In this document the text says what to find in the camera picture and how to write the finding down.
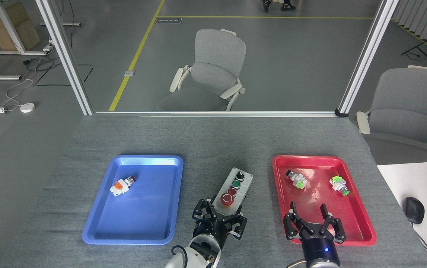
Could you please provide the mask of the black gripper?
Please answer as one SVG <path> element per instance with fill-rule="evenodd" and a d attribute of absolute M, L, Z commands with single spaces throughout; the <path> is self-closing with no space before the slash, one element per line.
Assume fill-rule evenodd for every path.
<path fill-rule="evenodd" d="M 242 239 L 248 219 L 242 212 L 218 217 L 211 199 L 200 199 L 193 210 L 195 249 L 222 249 L 229 234 Z"/>
<path fill-rule="evenodd" d="M 340 267 L 341 263 L 335 243 L 342 244 L 346 234 L 340 218 L 327 211 L 326 204 L 320 206 L 324 223 L 319 233 L 311 234 L 311 228 L 296 211 L 295 202 L 290 202 L 290 210 L 283 217 L 286 239 L 301 239 L 307 267 Z M 334 236 L 327 230 L 332 225 Z"/>

